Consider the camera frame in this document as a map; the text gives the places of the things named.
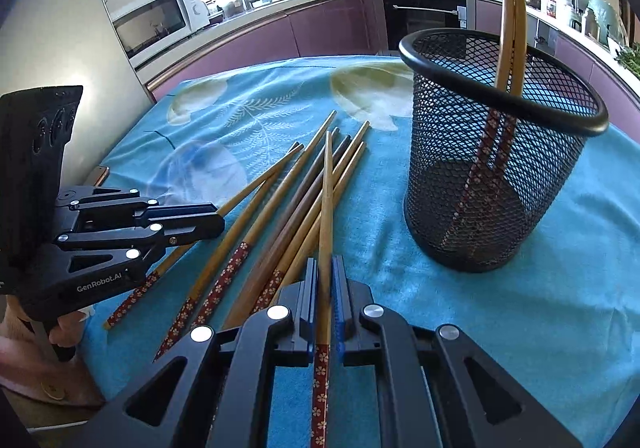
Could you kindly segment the person's left hand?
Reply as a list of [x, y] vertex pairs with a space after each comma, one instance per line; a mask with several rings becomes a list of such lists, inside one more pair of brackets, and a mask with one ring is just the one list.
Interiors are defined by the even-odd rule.
[[89, 314], [88, 307], [71, 312], [40, 334], [32, 330], [18, 299], [8, 295], [1, 320], [1, 385], [50, 405], [103, 405], [104, 397], [75, 350]]

